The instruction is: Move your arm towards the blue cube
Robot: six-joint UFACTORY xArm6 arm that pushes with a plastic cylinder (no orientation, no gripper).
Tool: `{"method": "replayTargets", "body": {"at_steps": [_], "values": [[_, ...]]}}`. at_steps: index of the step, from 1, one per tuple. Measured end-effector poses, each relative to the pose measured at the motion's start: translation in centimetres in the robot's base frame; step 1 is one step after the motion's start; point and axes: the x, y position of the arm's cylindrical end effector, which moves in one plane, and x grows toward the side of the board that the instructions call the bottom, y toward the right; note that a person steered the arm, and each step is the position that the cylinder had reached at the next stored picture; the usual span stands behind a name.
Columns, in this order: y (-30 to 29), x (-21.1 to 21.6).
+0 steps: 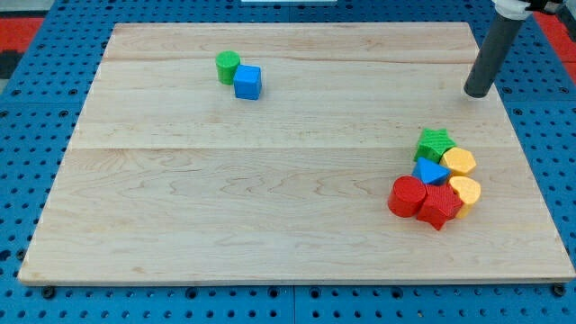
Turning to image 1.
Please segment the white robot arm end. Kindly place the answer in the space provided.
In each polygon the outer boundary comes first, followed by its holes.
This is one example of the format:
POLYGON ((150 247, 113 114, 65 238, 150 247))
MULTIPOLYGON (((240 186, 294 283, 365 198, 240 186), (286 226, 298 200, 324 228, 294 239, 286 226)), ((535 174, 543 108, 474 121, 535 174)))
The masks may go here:
POLYGON ((564 5, 563 0, 492 0, 496 12, 507 19, 523 21, 532 13, 554 15, 564 5))

